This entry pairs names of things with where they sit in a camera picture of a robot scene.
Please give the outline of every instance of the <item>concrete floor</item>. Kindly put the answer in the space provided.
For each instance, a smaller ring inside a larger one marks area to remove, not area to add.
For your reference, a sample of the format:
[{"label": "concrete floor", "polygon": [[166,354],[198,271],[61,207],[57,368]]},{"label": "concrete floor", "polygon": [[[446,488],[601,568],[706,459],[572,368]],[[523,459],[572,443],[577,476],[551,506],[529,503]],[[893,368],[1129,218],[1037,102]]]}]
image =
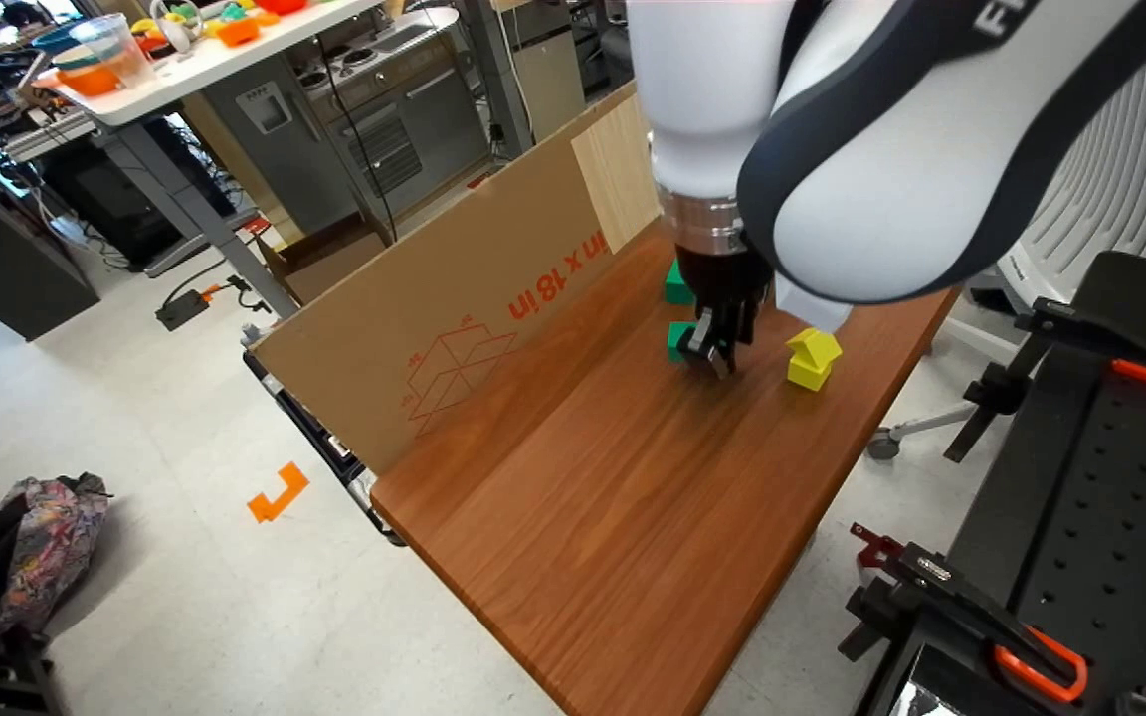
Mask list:
[{"label": "concrete floor", "polygon": [[[85,470],[117,488],[100,560],[53,622],[70,714],[556,714],[414,555],[366,527],[253,388],[240,362],[249,315],[232,296],[175,335],[154,323],[161,297],[204,264],[154,281],[104,277],[104,301],[39,344],[0,327],[0,492]],[[954,407],[979,368],[982,352],[945,331],[893,417]],[[1003,427],[966,467],[941,459],[948,439],[852,470],[710,714],[857,710],[876,659],[836,654],[857,585],[842,531],[862,523],[945,549]],[[284,523],[253,527],[246,503],[277,488],[285,460],[312,488]]]}]

